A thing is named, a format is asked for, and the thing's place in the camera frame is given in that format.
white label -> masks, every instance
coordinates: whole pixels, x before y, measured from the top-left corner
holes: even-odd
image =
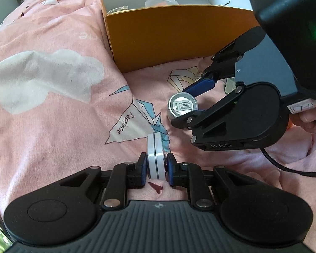
[[[305,99],[292,105],[288,105],[287,107],[292,114],[296,114],[312,108],[316,108],[316,101],[313,99]]]
[[[173,102],[173,109],[179,115],[184,115],[193,109],[193,103],[191,100],[185,97],[179,97]]]

human hand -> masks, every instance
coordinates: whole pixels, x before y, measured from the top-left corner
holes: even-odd
[[[316,108],[290,115],[294,125],[302,127],[305,131],[316,134]]]

clear plastic container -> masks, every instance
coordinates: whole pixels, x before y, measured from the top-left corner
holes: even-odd
[[[146,0],[145,7],[161,7],[164,5],[179,5],[176,0]]]

pink bedsheet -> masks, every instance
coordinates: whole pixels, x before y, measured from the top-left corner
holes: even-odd
[[[123,76],[105,40],[99,0],[25,0],[0,26],[0,214],[13,199],[88,166],[136,161],[157,131],[179,162],[225,165],[305,199],[314,212],[305,243],[316,251],[315,178],[279,172],[259,150],[203,152],[190,145],[190,131],[169,123],[169,97],[199,78],[209,58]],[[220,81],[198,98],[200,108],[223,96]],[[300,127],[267,151],[290,168],[316,171],[316,135]],[[186,196],[149,182],[161,189],[148,184],[129,197]]]

open cardboard box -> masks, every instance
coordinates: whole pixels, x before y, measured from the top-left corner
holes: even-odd
[[[101,0],[108,41],[121,72],[210,56],[258,25],[249,0],[176,0],[144,8],[146,0]],[[107,14],[128,6],[129,10]]]

